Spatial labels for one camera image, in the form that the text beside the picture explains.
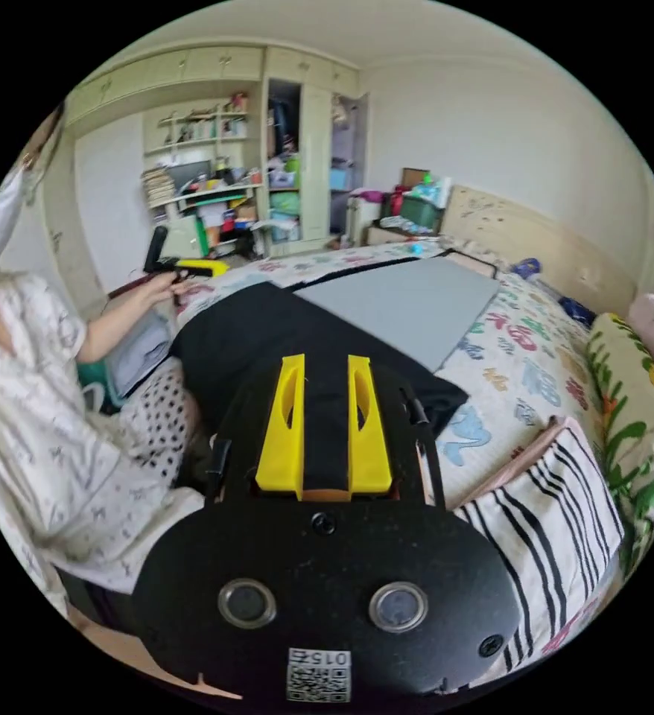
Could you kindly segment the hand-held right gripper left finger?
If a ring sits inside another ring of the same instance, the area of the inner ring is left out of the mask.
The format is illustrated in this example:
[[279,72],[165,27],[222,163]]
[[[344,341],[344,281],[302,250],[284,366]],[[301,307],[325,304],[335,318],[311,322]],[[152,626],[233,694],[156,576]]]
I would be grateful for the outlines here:
[[262,492],[302,500],[305,356],[287,356],[276,381],[255,481]]

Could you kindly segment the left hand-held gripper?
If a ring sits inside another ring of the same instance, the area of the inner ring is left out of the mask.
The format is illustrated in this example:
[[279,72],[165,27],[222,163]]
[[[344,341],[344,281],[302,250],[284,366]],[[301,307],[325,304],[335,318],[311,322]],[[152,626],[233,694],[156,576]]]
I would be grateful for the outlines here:
[[[158,270],[153,271],[149,274],[146,282],[155,276],[157,273],[165,272],[177,272],[181,276],[198,276],[213,278],[224,275],[229,270],[229,265],[221,260],[200,258],[200,259],[179,259],[177,264],[175,263],[158,263]],[[177,297],[172,302],[175,305],[180,304],[181,296]]]

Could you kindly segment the person's left hand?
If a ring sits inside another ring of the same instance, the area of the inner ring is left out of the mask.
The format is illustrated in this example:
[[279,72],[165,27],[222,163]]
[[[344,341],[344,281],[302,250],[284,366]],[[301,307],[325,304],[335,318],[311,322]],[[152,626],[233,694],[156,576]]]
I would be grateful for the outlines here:
[[143,309],[153,308],[165,301],[174,301],[189,292],[192,284],[183,274],[177,272],[157,273],[139,286],[131,301]]

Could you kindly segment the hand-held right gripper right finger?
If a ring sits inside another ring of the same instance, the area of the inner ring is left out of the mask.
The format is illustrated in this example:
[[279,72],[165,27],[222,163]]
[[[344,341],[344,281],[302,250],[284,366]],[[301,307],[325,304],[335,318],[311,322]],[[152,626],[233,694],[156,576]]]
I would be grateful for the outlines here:
[[392,487],[387,441],[370,360],[349,355],[348,482],[351,497],[381,497]]

